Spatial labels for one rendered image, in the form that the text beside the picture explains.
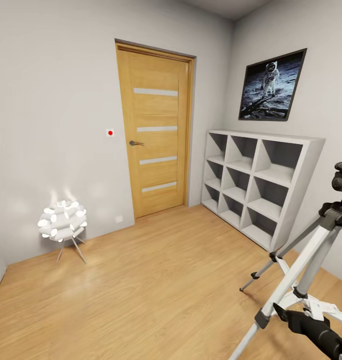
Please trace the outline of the camera tripod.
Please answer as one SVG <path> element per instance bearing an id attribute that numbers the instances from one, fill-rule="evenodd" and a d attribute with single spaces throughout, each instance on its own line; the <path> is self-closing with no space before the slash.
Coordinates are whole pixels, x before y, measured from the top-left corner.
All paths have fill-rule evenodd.
<path id="1" fill-rule="evenodd" d="M 342 161 L 336 163 L 334 168 L 338 171 L 334 174 L 331 186 L 334 190 L 342 192 Z M 318 226 L 319 228 L 299 254 L 299 257 L 289 268 L 283 256 Z M 270 261 L 259 272 L 251 274 L 252 279 L 243 288 L 240 288 L 240 291 L 243 292 L 252 282 L 258 280 L 276 262 L 278 262 L 284 278 L 278 284 L 265 306 L 261 307 L 257 312 L 254 317 L 255 323 L 228 360 L 237 360 L 257 331 L 260 328 L 266 328 L 270 318 L 277 313 L 273 307 L 274 304 L 278 304 L 282 309 L 288 309 L 306 300 L 319 301 L 317 298 L 308 295 L 307 292 L 340 230 L 342 230 L 342 199 L 340 202 L 325 202 L 318 213 L 280 250 L 269 254 Z M 298 283 L 296 279 L 305 267 L 306 269 Z M 342 323 L 342 312 L 339 311 L 339 314 L 326 312 L 325 314 Z"/>

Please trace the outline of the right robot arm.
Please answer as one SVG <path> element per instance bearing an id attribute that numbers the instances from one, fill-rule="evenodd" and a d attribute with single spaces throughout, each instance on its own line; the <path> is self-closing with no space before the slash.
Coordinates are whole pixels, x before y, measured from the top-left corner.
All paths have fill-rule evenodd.
<path id="1" fill-rule="evenodd" d="M 306 335 L 330 360 L 342 360 L 342 337 L 331 329 L 330 320 L 323 313 L 339 315 L 336 305 L 317 300 L 303 301 L 304 312 L 282 309 L 278 304 L 273 307 L 289 329 L 300 335 Z"/>

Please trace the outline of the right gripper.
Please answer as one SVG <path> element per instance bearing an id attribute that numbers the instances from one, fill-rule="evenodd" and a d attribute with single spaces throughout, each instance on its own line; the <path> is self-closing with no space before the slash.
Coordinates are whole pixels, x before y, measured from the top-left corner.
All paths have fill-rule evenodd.
<path id="1" fill-rule="evenodd" d="M 324 321 L 315 320 L 310 316 L 305 315 L 305 312 L 282 309 L 278 304 L 274 304 L 276 314 L 283 322 L 288 322 L 289 329 L 300 335 L 306 335 L 322 352 L 320 346 L 320 337 L 331 329 L 330 320 L 324 316 Z M 304 311 L 309 311 L 303 308 Z"/>

